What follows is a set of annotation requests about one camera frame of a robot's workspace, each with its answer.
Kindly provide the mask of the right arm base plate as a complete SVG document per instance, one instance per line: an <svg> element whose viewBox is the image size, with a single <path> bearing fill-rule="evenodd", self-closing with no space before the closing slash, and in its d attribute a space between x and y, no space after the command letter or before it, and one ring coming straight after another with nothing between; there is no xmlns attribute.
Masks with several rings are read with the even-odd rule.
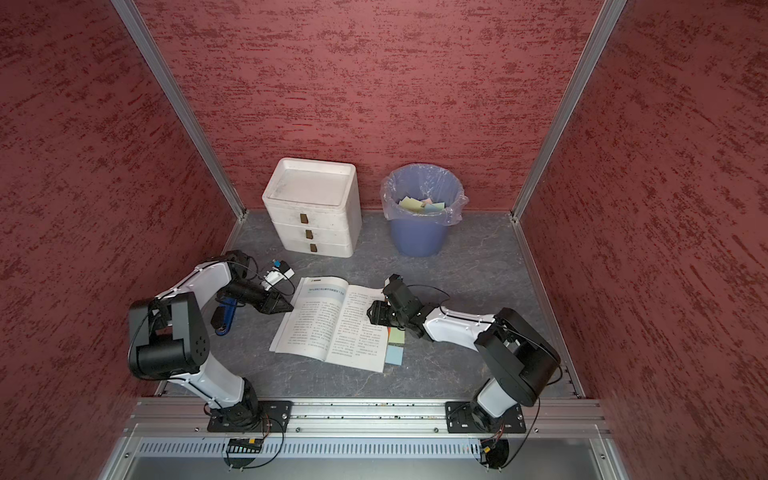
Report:
<svg viewBox="0 0 768 480"><path fill-rule="evenodd" d="M472 402L445 403L447 430L451 434L522 434L527 431L522 409L514 405L500 417L493 417Z"/></svg>

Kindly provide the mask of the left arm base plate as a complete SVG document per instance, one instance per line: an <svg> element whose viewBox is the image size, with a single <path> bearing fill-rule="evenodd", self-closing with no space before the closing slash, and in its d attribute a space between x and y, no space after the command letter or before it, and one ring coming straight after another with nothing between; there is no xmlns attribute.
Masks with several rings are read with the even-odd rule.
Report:
<svg viewBox="0 0 768 480"><path fill-rule="evenodd" d="M280 433L291 418L292 401L259 400L253 409L238 404L208 413L207 431L210 433Z"/></svg>

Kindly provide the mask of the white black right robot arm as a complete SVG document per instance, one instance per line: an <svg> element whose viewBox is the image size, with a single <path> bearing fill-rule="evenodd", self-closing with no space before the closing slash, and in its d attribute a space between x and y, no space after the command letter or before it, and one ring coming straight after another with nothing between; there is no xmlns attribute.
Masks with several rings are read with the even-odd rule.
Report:
<svg viewBox="0 0 768 480"><path fill-rule="evenodd" d="M511 308L479 315L424 303L397 274L382 293L384 298L367 310L371 324L475 351L490 372L472 400L445 404L451 433L523 432L522 409L535 406L542 391L562 376L560 355Z"/></svg>

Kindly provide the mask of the right aluminium corner post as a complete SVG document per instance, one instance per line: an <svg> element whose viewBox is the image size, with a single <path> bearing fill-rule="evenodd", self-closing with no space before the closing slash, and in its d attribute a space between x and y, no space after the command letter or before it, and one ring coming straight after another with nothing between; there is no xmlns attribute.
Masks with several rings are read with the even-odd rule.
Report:
<svg viewBox="0 0 768 480"><path fill-rule="evenodd" d="M543 139L538 154L511 210L512 221L520 223L533 197L561 136L579 103L581 95L608 43L608 40L627 4L626 0L605 0L574 68L552 123Z"/></svg>

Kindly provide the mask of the discarded sticky notes in bin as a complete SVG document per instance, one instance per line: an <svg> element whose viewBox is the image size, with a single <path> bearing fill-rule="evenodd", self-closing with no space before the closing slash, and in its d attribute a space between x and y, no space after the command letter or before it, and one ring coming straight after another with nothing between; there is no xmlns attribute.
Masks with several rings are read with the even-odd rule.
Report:
<svg viewBox="0 0 768 480"><path fill-rule="evenodd" d="M431 198L419 200L410 196L401 199L398 206L411 214L432 214L445 210L444 202L434 202Z"/></svg>

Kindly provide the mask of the left aluminium corner post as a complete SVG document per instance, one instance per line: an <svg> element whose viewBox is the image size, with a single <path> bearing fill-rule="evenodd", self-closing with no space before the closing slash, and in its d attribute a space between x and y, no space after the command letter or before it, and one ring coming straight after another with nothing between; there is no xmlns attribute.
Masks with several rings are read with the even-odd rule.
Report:
<svg viewBox="0 0 768 480"><path fill-rule="evenodd" d="M247 208L244 206L217 158L202 126L142 18L136 3L129 0L112 0L111 4L170 102L177 118L200 154L219 190L234 212L237 221L242 222L247 216Z"/></svg>

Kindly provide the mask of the green sticky note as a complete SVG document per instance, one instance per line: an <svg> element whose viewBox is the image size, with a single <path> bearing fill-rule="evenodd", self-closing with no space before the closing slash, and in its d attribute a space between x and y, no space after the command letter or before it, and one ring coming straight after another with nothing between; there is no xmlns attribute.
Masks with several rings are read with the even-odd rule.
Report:
<svg viewBox="0 0 768 480"><path fill-rule="evenodd" d="M388 335L388 343L391 345L404 345L405 344L405 331L397 328L390 328Z"/></svg>

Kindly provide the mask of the aluminium corner post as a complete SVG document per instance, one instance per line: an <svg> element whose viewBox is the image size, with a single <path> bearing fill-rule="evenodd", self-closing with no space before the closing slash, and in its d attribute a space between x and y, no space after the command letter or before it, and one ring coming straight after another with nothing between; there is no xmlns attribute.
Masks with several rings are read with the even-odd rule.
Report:
<svg viewBox="0 0 768 480"><path fill-rule="evenodd" d="M142 18L136 3L129 0L112 0L111 4L170 102L177 118L200 154L219 190L234 212L237 221L242 222L247 216L247 208L244 206L217 158L202 126Z"/></svg>
<svg viewBox="0 0 768 480"><path fill-rule="evenodd" d="M511 210L512 221L520 223L533 197L561 136L579 103L581 95L608 43L608 40L627 4L626 0L605 0L574 68L552 123L543 139L538 154Z"/></svg>

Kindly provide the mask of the clear plastic bin liner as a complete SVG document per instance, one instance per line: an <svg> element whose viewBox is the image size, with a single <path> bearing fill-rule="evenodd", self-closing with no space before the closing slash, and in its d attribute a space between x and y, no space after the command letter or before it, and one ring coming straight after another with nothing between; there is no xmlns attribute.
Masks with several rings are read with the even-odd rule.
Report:
<svg viewBox="0 0 768 480"><path fill-rule="evenodd" d="M409 210L400 205L406 197L415 201L430 199L434 204L442 203L443 208ZM469 203L461 181L451 171L424 163L390 172L381 182L380 198L389 221L418 220L446 227L462 220L462 210Z"/></svg>

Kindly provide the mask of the white three-drawer storage box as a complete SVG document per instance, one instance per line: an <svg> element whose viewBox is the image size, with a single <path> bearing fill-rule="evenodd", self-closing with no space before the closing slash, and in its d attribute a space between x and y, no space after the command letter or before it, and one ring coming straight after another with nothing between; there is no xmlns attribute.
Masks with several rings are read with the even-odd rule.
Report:
<svg viewBox="0 0 768 480"><path fill-rule="evenodd" d="M362 228L354 165L283 158L262 201L286 250L337 258L353 256Z"/></svg>

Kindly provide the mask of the blue plastic trash bin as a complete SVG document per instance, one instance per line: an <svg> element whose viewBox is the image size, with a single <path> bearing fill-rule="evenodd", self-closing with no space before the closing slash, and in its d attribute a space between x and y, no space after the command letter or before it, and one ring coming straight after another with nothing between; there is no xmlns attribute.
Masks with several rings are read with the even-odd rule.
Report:
<svg viewBox="0 0 768 480"><path fill-rule="evenodd" d="M418 220L389 221L397 250L410 257L429 257L439 253L452 226L440 226Z"/></svg>

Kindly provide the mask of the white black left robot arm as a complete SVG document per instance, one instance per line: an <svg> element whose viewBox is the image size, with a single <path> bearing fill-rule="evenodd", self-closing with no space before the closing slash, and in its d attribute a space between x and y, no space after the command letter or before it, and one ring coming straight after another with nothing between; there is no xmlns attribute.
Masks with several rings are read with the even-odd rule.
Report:
<svg viewBox="0 0 768 480"><path fill-rule="evenodd" d="M250 258L233 250L194 267L168 290L134 302L128 312L128 367L144 381L177 384L205 402L211 431L254 431L268 414L251 382L228 370L210 352L203 308L225 300L262 314L289 313L293 306L277 288L250 278Z"/></svg>

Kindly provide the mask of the blue handled tool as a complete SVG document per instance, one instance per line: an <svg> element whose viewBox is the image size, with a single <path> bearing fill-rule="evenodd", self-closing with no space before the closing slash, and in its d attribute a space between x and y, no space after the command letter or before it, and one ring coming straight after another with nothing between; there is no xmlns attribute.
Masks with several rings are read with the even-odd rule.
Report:
<svg viewBox="0 0 768 480"><path fill-rule="evenodd" d="M238 303L231 298L222 300L211 318L211 326L217 336L227 335L231 329Z"/></svg>

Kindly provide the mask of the illustrated book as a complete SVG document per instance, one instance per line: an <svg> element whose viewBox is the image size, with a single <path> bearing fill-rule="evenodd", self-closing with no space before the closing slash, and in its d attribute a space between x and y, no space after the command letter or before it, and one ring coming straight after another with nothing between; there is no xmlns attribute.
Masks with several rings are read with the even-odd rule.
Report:
<svg viewBox="0 0 768 480"><path fill-rule="evenodd" d="M380 289L352 285L341 278L305 277L270 350L381 373L389 332L372 324L367 311L383 298Z"/></svg>

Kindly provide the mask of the aluminium front rail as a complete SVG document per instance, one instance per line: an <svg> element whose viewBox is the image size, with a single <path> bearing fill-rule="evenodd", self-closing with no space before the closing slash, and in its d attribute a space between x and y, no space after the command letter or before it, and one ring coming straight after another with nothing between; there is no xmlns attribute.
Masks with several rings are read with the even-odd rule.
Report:
<svg viewBox="0 0 768 480"><path fill-rule="evenodd" d="M597 400L543 399L534 407L513 411L504 427L480 432L461 427L445 399L293 398L288 413L275 410L288 438L609 438L612 431ZM238 437L251 431L210 431L203 402L192 397L147 397L137 401L122 435L125 437Z"/></svg>

